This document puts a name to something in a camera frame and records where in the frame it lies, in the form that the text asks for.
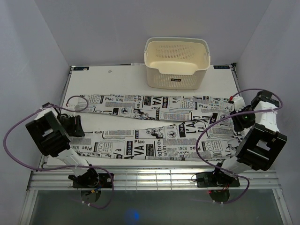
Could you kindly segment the newspaper print trousers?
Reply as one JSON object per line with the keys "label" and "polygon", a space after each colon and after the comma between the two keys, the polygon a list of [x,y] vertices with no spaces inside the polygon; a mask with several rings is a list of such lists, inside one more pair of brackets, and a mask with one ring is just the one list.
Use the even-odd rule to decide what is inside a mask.
{"label": "newspaper print trousers", "polygon": [[245,136],[228,117],[226,98],[210,96],[82,95],[67,103],[83,113],[108,114],[147,126],[85,130],[71,146],[83,157],[209,161],[231,158]]}

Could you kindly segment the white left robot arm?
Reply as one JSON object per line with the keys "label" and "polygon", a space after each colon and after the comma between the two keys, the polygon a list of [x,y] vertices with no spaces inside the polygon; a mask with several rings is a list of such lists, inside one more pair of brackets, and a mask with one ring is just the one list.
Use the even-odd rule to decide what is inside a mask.
{"label": "white left robot arm", "polygon": [[71,137],[84,137],[79,115],[70,116],[60,113],[53,108],[54,104],[42,105],[42,111],[37,117],[25,126],[34,143],[44,156],[51,156],[73,165],[73,175],[69,179],[85,188],[96,188],[99,186],[100,177],[87,160],[79,156],[72,149]]}

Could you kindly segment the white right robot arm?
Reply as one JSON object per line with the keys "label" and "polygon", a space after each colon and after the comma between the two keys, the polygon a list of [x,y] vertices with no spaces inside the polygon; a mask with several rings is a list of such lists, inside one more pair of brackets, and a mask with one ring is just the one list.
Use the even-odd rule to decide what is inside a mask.
{"label": "white right robot arm", "polygon": [[232,97],[234,111],[230,113],[236,132],[248,130],[236,149],[235,156],[218,163],[212,173],[216,186],[230,185],[236,175],[247,170],[268,170],[287,142],[277,127],[279,101],[272,93],[261,90],[249,105],[242,97]]}

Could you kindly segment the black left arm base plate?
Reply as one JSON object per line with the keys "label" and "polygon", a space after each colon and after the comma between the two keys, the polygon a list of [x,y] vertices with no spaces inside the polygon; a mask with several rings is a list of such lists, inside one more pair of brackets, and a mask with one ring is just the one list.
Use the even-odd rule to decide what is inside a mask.
{"label": "black left arm base plate", "polygon": [[107,173],[98,173],[99,175],[99,183],[97,187],[89,187],[86,185],[81,185],[77,181],[73,181],[72,187],[73,188],[93,188],[96,189],[100,188],[112,188],[113,180],[114,180],[114,173],[111,173],[111,177]]}

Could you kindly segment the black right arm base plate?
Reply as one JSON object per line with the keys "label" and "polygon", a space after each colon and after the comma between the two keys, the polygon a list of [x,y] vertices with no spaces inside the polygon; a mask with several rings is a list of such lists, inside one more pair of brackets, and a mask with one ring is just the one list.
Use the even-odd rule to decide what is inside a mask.
{"label": "black right arm base plate", "polygon": [[199,188],[225,188],[239,187],[238,178],[230,177],[223,172],[201,172],[196,175],[196,182]]}

